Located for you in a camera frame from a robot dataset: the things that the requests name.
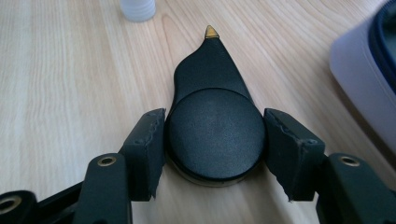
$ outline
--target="gold tip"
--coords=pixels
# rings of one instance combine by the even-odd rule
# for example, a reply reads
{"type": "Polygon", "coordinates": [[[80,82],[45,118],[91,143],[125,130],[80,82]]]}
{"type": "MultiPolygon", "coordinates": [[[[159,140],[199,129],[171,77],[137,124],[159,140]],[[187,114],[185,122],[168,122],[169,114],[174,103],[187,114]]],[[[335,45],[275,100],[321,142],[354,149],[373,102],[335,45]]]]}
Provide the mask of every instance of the gold tip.
{"type": "Polygon", "coordinates": [[[205,38],[219,38],[219,34],[211,25],[208,25],[206,27],[205,38]]]}

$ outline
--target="wood grain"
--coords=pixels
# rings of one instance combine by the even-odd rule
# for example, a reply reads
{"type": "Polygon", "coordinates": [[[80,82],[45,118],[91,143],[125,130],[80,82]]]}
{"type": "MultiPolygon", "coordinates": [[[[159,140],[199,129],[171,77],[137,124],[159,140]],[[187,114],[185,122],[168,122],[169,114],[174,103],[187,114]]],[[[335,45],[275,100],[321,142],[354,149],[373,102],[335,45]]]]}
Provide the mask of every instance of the wood grain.
{"type": "MultiPolygon", "coordinates": [[[[125,20],[117,0],[0,2],[0,193],[38,200],[81,181],[116,152],[145,112],[169,108],[178,63],[211,24],[256,106],[292,114],[327,144],[396,172],[330,72],[339,35],[373,0],[157,0],[155,17],[125,20]]],[[[317,223],[315,203],[289,203],[262,164],[227,188],[196,186],[165,165],[158,197],[133,203],[134,223],[317,223]]]]}

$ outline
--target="tabletop surface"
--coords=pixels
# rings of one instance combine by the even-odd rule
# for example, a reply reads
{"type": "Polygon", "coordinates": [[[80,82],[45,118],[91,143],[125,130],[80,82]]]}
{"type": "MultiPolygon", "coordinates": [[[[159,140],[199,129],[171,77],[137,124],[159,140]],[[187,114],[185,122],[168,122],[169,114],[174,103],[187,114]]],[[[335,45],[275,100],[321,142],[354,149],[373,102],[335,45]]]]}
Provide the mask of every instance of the tabletop surface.
{"type": "MultiPolygon", "coordinates": [[[[117,0],[0,2],[0,193],[43,200],[117,152],[147,111],[167,108],[177,65],[212,25],[255,105],[283,110],[366,160],[391,189],[383,143],[329,69],[332,42],[369,18],[375,0],[157,0],[149,21],[117,0]]],[[[315,202],[289,203],[265,164],[238,184],[201,187],[166,164],[157,198],[132,203],[134,223],[318,223],[315,202]]]]}

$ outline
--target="round black disc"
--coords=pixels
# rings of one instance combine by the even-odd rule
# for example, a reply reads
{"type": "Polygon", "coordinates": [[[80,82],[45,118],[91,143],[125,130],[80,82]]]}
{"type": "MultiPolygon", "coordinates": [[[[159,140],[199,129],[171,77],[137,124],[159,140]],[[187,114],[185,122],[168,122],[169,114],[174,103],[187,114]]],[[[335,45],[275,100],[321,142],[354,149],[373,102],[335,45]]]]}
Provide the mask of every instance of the round black disc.
{"type": "Polygon", "coordinates": [[[241,178],[262,155],[262,115],[248,98],[234,91],[191,93],[178,102],[166,122],[170,159],[195,179],[241,178]]]}

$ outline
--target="bottle cap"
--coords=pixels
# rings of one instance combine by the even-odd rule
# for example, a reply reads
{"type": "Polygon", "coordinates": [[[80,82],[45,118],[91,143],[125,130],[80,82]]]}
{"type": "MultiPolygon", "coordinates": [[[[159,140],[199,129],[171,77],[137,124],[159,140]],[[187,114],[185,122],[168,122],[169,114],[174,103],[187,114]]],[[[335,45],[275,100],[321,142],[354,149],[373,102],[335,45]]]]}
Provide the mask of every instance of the bottle cap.
{"type": "Polygon", "coordinates": [[[120,8],[128,21],[147,21],[155,14],[155,0],[120,0],[120,8]]]}

